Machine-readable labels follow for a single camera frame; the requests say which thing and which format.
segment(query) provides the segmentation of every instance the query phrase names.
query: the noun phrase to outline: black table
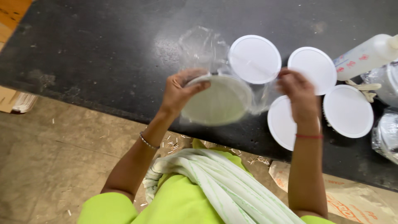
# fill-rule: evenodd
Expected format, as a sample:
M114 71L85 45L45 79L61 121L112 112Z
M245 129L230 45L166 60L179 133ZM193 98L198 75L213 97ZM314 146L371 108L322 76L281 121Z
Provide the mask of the black table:
M397 0L40 0L0 55L0 85L148 124L165 79L179 69L177 40L201 25L228 44L255 34L283 60L303 46L332 59L370 37L398 33ZM383 106L373 104L375 119ZM397 166L371 149L370 134L345 138L324 126L324 173L398 192ZM267 113L222 127L170 130L291 160L272 138Z

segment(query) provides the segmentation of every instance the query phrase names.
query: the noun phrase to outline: person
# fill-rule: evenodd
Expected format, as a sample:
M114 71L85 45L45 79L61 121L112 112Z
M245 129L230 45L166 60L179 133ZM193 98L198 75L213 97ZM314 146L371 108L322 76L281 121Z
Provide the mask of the person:
M256 185L259 183L248 174L240 157L205 149L196 140L193 147L197 149L183 149L186 151L178 152L180 155L175 153L156 160L162 162L158 169L162 169L164 174L160 173L161 178L152 186L152 197L147 195L148 201L152 202L140 214L137 213L133 206L134 198L145 175L155 171L156 164L148 168L167 129L189 99L211 84L185 85L206 73L204 69L187 69L167 78L159 111L114 167L101 193L83 204L79 224L332 223L327 220L322 178L319 100L307 79L286 68L280 71L277 85L279 91L290 98L292 116L297 123L289 175L289 208L285 208L265 187ZM159 168L169 163L174 163L173 168ZM186 164L192 169L184 169Z

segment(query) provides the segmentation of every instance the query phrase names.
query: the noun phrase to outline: lime green shirt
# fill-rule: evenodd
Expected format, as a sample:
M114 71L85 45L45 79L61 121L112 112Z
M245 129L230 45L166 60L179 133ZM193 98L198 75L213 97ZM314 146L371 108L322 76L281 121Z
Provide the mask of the lime green shirt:
M215 151L247 171L240 157ZM78 224L223 224L200 186L179 174L164 174L153 201L140 214L120 193L96 195L83 204ZM315 216L303 216L307 224L333 224Z

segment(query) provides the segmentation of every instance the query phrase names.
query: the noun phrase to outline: plastic container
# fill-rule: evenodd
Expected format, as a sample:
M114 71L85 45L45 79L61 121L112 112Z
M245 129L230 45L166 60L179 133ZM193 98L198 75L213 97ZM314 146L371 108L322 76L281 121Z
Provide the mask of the plastic container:
M325 95L336 85L337 74L333 61L317 48L301 47L295 50L287 66L301 72L314 85L316 95Z
M398 60L361 75L365 84L381 84L375 90L379 100L398 107Z
M343 136L360 138L372 129L372 106L366 97L352 86L335 86L326 94L323 110L332 128Z
M372 130L372 149L398 165L398 112L386 108Z
M287 150L293 151L297 124L292 117L292 109L288 96L276 99L268 111L268 127L275 141Z
M274 80L282 66L281 55L275 45L257 35L238 38L229 50L228 61L241 79L252 84Z
M345 81L398 58L398 35L376 35L333 60L337 80Z
M206 75L187 86L210 81L211 86L194 95L181 111L188 122L206 126L226 125L241 119L252 105L253 93L243 81L230 75Z

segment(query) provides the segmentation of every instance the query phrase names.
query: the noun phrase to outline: white plastic bottle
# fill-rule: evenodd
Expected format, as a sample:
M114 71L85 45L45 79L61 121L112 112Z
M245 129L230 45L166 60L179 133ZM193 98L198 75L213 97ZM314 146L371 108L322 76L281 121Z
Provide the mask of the white plastic bottle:
M398 35L376 35L333 60L337 80L345 81L398 58Z

